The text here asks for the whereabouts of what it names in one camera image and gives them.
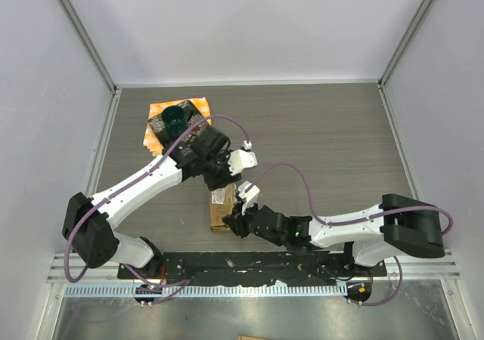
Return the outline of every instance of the white backdrop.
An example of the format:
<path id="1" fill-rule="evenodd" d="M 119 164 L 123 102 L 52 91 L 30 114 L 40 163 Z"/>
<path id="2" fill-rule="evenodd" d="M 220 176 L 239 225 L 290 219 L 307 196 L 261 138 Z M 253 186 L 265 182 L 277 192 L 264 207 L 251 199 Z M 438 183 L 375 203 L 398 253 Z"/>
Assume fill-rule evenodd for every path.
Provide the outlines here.
<path id="1" fill-rule="evenodd" d="M 420 0 L 71 0 L 116 83 L 378 79 Z"/>
<path id="2" fill-rule="evenodd" d="M 0 0 L 0 329 L 34 339 L 109 92 L 56 0 Z"/>
<path id="3" fill-rule="evenodd" d="M 436 0 L 387 84 L 423 200 L 450 211 L 445 238 L 484 336 L 484 0 Z"/>

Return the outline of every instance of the checkered napkin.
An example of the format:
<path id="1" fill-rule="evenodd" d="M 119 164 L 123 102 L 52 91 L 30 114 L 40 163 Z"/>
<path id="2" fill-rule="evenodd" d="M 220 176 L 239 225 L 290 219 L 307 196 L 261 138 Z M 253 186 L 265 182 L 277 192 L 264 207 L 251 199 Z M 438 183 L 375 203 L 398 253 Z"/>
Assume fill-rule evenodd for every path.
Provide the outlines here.
<path id="1" fill-rule="evenodd" d="M 195 105 L 195 107 L 200 111 L 200 113 L 202 115 L 204 115 L 205 117 L 210 116 L 209 103 L 206 101 L 205 97 L 188 98 L 188 99 Z M 159 115 L 167 107 L 173 106 L 175 104 L 180 104 L 183 101 L 184 100 L 172 100 L 171 102 L 163 102 L 161 104 L 151 104 L 150 105 L 150 113 L 148 114 L 148 119 L 150 119 L 153 116 Z M 149 151 L 151 151 L 151 153 L 153 154 L 153 156 L 160 155 L 162 150 L 163 150 L 163 145 L 160 144 L 157 137 L 151 131 L 150 125 L 146 126 L 146 132 L 144 133 L 143 146 L 148 148 Z"/>

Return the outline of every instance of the gray floor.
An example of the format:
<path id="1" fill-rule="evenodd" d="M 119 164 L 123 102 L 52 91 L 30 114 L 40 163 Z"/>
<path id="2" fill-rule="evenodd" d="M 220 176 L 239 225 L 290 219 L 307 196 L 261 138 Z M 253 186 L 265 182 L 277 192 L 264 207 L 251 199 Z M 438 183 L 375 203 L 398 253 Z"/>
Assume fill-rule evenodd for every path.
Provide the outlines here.
<path id="1" fill-rule="evenodd" d="M 212 113 L 236 117 L 251 134 L 259 167 L 244 172 L 246 180 L 272 163 L 292 162 L 309 177 L 321 215 L 366 208 L 384 193 L 410 195 L 375 84 L 123 89 L 98 190 L 152 159 L 142 145 L 151 103 L 203 96 Z M 215 125 L 235 147 L 241 144 L 237 127 Z M 277 168 L 261 181 L 260 201 L 284 214 L 308 215 L 303 183 L 291 170 Z M 277 249 L 254 236 L 211 233 L 209 226 L 209 192 L 195 178 L 136 210 L 119 231 L 147 236 L 163 251 Z"/>
<path id="2" fill-rule="evenodd" d="M 372 301 L 386 298 L 396 282 L 374 284 Z M 128 298 L 66 298 L 56 340 L 271 340 L 458 339 L 440 281 L 405 281 L 400 295 L 378 308 L 359 308 L 341 297 L 193 298 L 153 308 L 130 308 Z M 74 311 L 101 324 L 89 324 Z"/>

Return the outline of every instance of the cardboard box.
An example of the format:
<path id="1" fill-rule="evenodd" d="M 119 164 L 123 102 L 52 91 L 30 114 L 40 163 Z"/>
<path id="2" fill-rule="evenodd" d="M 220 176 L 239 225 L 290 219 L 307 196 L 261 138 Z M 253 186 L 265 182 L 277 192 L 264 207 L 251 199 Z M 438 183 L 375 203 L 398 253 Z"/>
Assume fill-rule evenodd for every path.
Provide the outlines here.
<path id="1" fill-rule="evenodd" d="M 268 338 L 252 338 L 250 336 L 239 336 L 239 340 L 269 340 Z"/>
<path id="2" fill-rule="evenodd" d="M 230 228 L 222 218 L 232 213 L 235 203 L 235 184 L 229 184 L 223 189 L 210 193 L 210 229 L 212 232 L 226 232 Z"/>

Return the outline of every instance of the black mounting plate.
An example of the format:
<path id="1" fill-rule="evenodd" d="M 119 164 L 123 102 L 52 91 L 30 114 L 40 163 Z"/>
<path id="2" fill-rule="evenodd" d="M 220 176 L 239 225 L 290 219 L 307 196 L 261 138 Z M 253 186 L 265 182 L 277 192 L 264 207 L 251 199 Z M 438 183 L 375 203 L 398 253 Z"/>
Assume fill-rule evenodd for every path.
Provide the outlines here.
<path id="1" fill-rule="evenodd" d="M 337 277 L 354 272 L 344 268 L 343 253 L 326 251 L 298 252 L 165 252 L 163 263 L 167 283 L 189 279 L 192 286 L 262 286 L 276 280 L 288 286 L 334 285 Z M 373 268 L 374 277 L 386 276 L 383 262 Z M 119 266 L 118 278 L 133 280 L 131 272 Z M 361 270 L 360 277 L 369 277 Z M 161 270 L 156 275 L 161 277 Z"/>

